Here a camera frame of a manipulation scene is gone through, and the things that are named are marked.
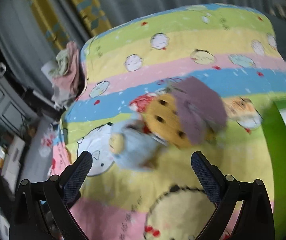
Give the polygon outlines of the pile of pastel cloths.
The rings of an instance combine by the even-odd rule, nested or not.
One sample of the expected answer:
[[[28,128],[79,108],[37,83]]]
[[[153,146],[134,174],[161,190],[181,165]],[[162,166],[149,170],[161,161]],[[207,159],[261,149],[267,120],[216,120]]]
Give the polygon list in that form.
[[[83,90],[80,50],[74,41],[68,42],[66,48],[60,50],[54,60],[48,61],[41,71],[52,84],[52,101],[57,109],[68,108]]]

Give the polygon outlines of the white cabinet with drawers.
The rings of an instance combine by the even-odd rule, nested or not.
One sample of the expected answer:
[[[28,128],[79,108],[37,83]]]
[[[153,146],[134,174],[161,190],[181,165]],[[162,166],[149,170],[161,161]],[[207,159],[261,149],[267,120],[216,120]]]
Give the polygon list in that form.
[[[0,124],[7,130],[22,136],[36,113],[24,102],[23,87],[15,77],[0,49]]]

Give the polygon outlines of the mauve folded cloth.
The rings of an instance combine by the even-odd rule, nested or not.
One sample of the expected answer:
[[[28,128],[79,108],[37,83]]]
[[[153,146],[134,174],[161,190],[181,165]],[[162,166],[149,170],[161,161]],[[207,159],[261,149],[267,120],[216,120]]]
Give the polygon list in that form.
[[[191,144],[200,144],[209,132],[219,133],[226,128],[223,100],[199,79],[190,76],[173,83],[170,94],[175,98],[180,124]]]

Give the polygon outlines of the light blue plush toy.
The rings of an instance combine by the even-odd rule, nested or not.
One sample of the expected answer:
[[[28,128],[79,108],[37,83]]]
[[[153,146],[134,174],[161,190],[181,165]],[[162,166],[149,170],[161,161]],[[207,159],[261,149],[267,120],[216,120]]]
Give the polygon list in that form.
[[[112,125],[109,150],[119,168],[140,172],[155,169],[154,160],[167,142],[146,128],[140,113]]]

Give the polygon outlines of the green rimmed white bin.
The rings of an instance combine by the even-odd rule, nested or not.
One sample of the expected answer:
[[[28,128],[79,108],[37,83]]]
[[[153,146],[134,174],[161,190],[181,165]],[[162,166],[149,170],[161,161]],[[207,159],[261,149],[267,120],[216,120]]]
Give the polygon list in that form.
[[[276,100],[263,114],[263,133],[274,178],[275,239],[286,236],[286,99]]]

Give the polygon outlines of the grey yellow curtain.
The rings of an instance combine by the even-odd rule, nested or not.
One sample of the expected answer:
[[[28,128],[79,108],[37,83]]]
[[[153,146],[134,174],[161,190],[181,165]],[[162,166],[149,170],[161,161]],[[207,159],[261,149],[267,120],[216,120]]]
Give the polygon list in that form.
[[[0,0],[0,81],[22,94],[52,86],[41,68],[67,42],[82,46],[112,27],[184,5],[227,3],[286,19],[285,0]]]

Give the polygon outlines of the orange cookie plush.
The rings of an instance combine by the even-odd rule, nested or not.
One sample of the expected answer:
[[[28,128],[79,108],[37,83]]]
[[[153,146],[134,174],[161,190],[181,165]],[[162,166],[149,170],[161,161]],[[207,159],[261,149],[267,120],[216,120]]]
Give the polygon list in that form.
[[[156,96],[146,108],[145,121],[150,131],[177,148],[186,148],[191,144],[180,124],[175,98],[170,93]],[[209,132],[206,140],[213,137]]]

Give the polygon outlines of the colourful striped cartoon blanket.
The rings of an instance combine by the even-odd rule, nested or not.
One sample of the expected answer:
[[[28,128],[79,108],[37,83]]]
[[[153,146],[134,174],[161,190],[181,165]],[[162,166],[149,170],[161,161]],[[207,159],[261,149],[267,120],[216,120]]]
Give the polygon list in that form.
[[[229,4],[181,7],[145,16],[98,35],[80,52],[85,85],[62,115],[52,173],[83,151],[93,166],[71,214],[89,239],[194,239],[215,205],[191,167],[201,151],[223,173],[240,181],[261,179],[274,214],[272,163],[263,114],[286,99],[286,61],[270,20]],[[112,125],[170,93],[193,76],[224,98],[249,98],[256,115],[227,118],[227,126],[201,144],[167,142],[155,169],[119,168],[109,150]]]

